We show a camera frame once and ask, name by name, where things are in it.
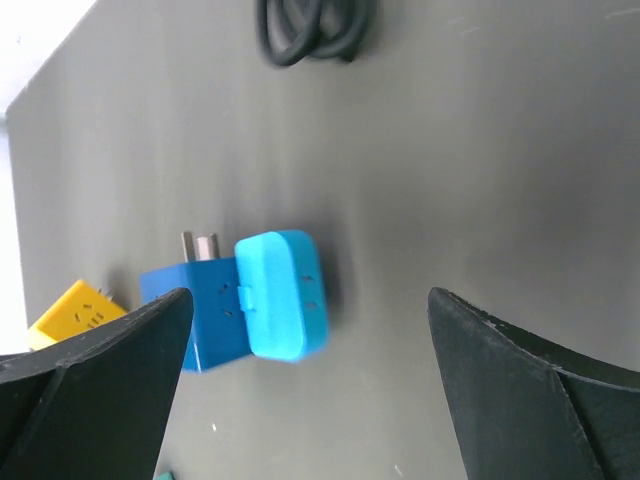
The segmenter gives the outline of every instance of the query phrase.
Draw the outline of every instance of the plug prong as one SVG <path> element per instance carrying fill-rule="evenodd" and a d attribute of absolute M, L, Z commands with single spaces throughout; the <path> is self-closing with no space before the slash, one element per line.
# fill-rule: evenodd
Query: plug prong
<path fill-rule="evenodd" d="M 184 252 L 184 261 L 195 262 L 196 251 L 193 245 L 193 234 L 189 231 L 182 232 L 182 251 Z"/>
<path fill-rule="evenodd" d="M 207 237 L 198 237 L 198 259 L 217 260 L 220 258 L 220 247 L 218 246 L 218 235 L 215 233 Z"/>

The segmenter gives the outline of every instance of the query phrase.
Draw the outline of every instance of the metal prong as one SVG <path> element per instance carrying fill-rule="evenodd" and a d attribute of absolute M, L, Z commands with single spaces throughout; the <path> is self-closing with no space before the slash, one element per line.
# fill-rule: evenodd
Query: metal prong
<path fill-rule="evenodd" d="M 113 302 L 113 290 L 104 290 L 103 288 L 99 288 L 98 289 L 98 293 L 100 293 L 101 295 L 105 296 L 107 298 L 107 300 L 109 300 L 110 302 Z"/>
<path fill-rule="evenodd" d="M 182 232 L 182 251 L 184 252 L 184 261 L 195 262 L 196 251 L 193 246 L 193 234 L 189 231 Z"/>
<path fill-rule="evenodd" d="M 211 241 L 213 242 L 213 259 L 217 260 L 220 258 L 220 245 L 218 244 L 217 233 L 211 235 Z"/>
<path fill-rule="evenodd" d="M 217 260 L 220 258 L 218 235 L 215 233 L 208 237 L 198 237 L 197 246 L 199 260 Z"/>

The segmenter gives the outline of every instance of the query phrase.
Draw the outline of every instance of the yellow plug adapter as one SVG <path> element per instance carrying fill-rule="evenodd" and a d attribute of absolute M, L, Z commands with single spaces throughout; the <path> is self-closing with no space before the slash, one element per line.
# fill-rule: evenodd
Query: yellow plug adapter
<path fill-rule="evenodd" d="M 31 326 L 29 347 L 41 350 L 126 313 L 84 280 L 78 280 Z"/>

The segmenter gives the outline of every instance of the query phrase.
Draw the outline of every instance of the gray table surface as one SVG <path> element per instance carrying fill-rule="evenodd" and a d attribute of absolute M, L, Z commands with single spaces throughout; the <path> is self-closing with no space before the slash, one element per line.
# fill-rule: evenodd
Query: gray table surface
<path fill-rule="evenodd" d="M 426 313 L 449 287 L 640 366 L 640 8 L 385 0 L 361 59 L 274 70 L 253 2 L 101 0 L 8 111 L 27 314 L 139 304 L 179 232 L 302 228 L 328 350 L 184 375 L 180 479 L 463 479 Z"/>

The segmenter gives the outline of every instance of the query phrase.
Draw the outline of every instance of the coiled cable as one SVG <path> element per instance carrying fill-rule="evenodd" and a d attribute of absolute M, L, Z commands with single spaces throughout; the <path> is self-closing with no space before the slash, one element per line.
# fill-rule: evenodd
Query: coiled cable
<path fill-rule="evenodd" d="M 356 57 L 373 16 L 375 0 L 257 0 L 258 41 L 266 58 L 276 66 L 290 67 L 303 58 L 339 58 L 351 62 Z M 289 46 L 282 51 L 273 47 L 269 27 L 269 4 L 274 3 L 275 16 L 282 36 Z M 296 24 L 292 10 L 297 9 L 304 21 Z M 339 25 L 327 33 L 322 20 L 331 9 Z"/>

